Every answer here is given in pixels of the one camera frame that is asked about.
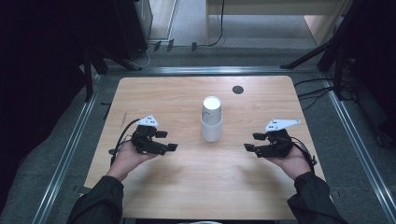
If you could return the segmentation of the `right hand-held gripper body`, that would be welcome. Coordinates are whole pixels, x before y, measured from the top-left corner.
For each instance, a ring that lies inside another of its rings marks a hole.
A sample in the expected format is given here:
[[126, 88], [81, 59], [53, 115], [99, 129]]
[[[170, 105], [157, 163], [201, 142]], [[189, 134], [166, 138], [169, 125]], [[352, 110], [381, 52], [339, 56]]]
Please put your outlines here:
[[287, 128], [299, 124], [299, 119], [272, 119], [264, 128], [268, 146], [259, 146], [262, 155], [259, 158], [285, 158], [293, 147]]

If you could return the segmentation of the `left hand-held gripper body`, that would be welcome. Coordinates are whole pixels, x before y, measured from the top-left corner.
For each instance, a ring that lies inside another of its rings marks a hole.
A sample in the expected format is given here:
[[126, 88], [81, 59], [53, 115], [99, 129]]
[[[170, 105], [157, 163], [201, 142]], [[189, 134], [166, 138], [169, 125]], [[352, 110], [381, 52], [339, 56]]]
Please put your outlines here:
[[159, 122], [152, 116], [146, 116], [139, 119], [137, 127], [132, 135], [131, 141], [138, 153], [150, 153], [154, 155], [164, 155], [165, 152], [159, 152], [158, 146], [161, 143], [152, 140], [154, 134], [158, 131]]

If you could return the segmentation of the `person's right hand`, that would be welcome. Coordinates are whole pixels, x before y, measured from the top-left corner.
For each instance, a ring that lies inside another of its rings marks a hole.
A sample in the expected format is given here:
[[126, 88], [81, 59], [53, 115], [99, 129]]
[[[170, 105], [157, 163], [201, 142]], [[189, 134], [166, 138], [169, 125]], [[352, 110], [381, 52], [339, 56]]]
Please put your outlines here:
[[293, 147], [285, 158], [267, 158], [267, 160], [280, 167], [292, 180], [311, 171], [303, 152], [297, 147]]

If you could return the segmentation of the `person's left hand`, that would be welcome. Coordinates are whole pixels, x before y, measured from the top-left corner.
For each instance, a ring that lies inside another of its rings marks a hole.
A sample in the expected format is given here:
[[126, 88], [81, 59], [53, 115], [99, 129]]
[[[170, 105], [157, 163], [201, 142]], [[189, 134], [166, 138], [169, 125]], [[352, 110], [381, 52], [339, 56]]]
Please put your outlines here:
[[120, 147], [116, 159], [106, 174], [122, 182], [137, 166], [154, 158], [156, 158], [154, 154], [138, 153], [134, 145], [131, 142], [127, 142]]

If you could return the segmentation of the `black metal stand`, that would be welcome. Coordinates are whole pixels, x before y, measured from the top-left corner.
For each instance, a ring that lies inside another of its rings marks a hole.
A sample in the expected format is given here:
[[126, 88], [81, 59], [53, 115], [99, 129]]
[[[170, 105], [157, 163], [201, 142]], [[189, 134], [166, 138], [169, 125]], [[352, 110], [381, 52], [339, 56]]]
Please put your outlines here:
[[108, 67], [106, 65], [105, 58], [108, 58], [111, 61], [117, 63], [118, 65], [121, 65], [122, 67], [131, 71], [140, 71], [142, 69], [141, 66], [133, 65], [132, 62], [124, 60], [121, 57], [118, 57], [105, 49], [99, 47], [85, 48], [83, 51], [83, 71], [85, 77], [86, 103], [91, 100], [94, 94], [92, 67], [94, 67], [100, 75], [106, 75]]

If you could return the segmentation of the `black tripod stand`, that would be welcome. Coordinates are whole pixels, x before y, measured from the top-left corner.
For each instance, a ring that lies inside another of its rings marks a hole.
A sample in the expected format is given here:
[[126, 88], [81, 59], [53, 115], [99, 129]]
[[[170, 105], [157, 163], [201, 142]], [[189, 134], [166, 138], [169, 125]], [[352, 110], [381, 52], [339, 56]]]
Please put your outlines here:
[[363, 0], [353, 0], [350, 10], [347, 12], [339, 28], [335, 32], [335, 35], [331, 37], [327, 42], [317, 47], [316, 49], [309, 51], [297, 60], [291, 63], [281, 65], [280, 68], [294, 69], [300, 64], [309, 61], [320, 53], [323, 53], [317, 64], [317, 69], [319, 70], [319, 72], [327, 72], [331, 68], [332, 64], [335, 63], [335, 73], [332, 91], [337, 96], [337, 98], [341, 100], [342, 76], [346, 57], [345, 46], [353, 30], [354, 18], [359, 11], [362, 3]]

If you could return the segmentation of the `black cabinet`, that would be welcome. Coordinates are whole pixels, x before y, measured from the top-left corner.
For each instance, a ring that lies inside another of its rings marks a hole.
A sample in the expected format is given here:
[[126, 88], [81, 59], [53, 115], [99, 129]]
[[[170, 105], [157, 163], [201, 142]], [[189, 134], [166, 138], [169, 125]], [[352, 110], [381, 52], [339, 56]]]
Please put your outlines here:
[[128, 52], [127, 59], [133, 61], [148, 48], [142, 15], [143, 0], [114, 0], [114, 4]]

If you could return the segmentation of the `light wooden desk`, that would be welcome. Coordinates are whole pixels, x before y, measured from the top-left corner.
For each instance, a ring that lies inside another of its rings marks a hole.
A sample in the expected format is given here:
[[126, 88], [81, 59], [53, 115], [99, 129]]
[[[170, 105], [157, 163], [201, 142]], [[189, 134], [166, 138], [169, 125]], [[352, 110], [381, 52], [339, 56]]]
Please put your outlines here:
[[316, 44], [323, 44], [354, 0], [205, 0], [206, 41], [210, 15], [303, 15]]

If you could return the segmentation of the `metal floor rail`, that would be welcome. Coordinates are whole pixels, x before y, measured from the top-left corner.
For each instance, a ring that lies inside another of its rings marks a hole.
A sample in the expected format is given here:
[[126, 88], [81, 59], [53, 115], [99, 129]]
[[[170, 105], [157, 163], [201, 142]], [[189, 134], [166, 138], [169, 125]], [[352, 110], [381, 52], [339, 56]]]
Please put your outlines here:
[[385, 176], [375, 164], [375, 159], [370, 153], [369, 139], [363, 135], [358, 123], [354, 120], [355, 113], [347, 108], [348, 102], [341, 101], [335, 91], [332, 91], [329, 97], [389, 224], [396, 224], [396, 198]]
[[127, 77], [165, 77], [165, 76], [266, 76], [274, 74], [316, 73], [315, 66], [303, 66], [294, 69], [283, 69], [276, 66], [189, 66], [189, 67], [149, 67], [141, 70], [111, 68], [109, 74]]
[[71, 160], [73, 159], [73, 156], [75, 154], [79, 139], [82, 136], [83, 130], [92, 112], [92, 108], [96, 101], [96, 98], [97, 93], [95, 92], [82, 107], [81, 112], [78, 116], [77, 123], [74, 126], [73, 132], [71, 133], [67, 141], [62, 157], [58, 162], [55, 172], [46, 188], [45, 194], [35, 212], [35, 216], [31, 224], [46, 224], [52, 206], [54, 205], [56, 197], [64, 182]]

